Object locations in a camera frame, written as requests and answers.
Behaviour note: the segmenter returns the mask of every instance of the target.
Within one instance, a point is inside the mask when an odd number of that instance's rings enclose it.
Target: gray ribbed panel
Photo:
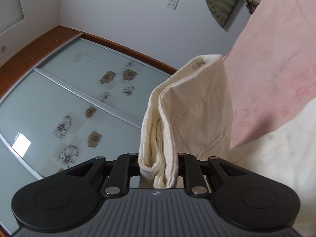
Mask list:
[[[63,233],[19,230],[15,237],[298,237],[292,229],[275,233],[240,230],[221,219],[205,199],[183,189],[130,189],[120,199],[105,201],[89,222]]]

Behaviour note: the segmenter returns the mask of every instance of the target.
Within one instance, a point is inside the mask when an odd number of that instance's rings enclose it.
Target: cream blanket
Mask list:
[[[225,159],[232,116],[222,56],[192,59],[151,93],[138,155],[140,187],[175,187],[179,152]]]

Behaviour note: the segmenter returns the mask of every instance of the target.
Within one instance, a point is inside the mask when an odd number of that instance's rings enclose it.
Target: pink blanket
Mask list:
[[[293,119],[316,97],[316,0],[262,0],[224,64],[231,148]]]

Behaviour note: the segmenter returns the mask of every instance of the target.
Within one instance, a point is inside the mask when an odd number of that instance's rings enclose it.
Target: circular cap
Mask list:
[[[204,194],[207,192],[207,189],[203,186],[195,186],[191,190],[194,194]]]
[[[115,187],[115,186],[107,187],[107,188],[104,190],[104,192],[105,192],[106,194],[109,194],[109,195],[119,194],[120,191],[121,191],[121,189],[118,188],[118,187]]]
[[[251,188],[241,194],[241,200],[251,208],[267,209],[277,203],[278,197],[273,191],[268,189]]]
[[[66,206],[70,202],[70,199],[71,195],[69,192],[58,188],[51,188],[37,193],[34,197],[34,202],[40,208],[55,210]]]

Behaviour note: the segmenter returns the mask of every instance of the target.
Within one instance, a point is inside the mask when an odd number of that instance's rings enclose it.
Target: pink fabric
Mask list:
[[[231,148],[276,130],[316,97],[315,5],[262,0],[225,58]]]

